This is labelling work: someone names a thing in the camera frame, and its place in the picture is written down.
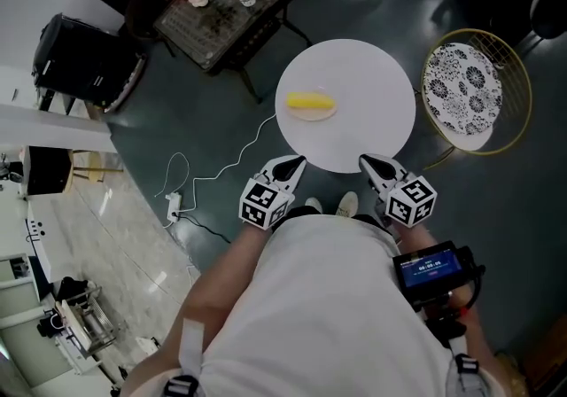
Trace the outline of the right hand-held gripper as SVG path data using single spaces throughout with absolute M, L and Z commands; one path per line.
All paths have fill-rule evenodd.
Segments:
M 385 216 L 412 228 L 431 215 L 438 193 L 422 175 L 392 188 L 392 181 L 402 181 L 408 175 L 397 160 L 378 154 L 362 154 L 359 167 L 367 175 L 373 190 L 379 196 L 386 196 Z

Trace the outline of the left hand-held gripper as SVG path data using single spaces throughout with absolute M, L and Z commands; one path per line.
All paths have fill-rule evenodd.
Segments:
M 240 219 L 268 230 L 287 214 L 295 200 L 293 192 L 307 165 L 302 155 L 270 160 L 266 169 L 250 178 L 240 197 Z

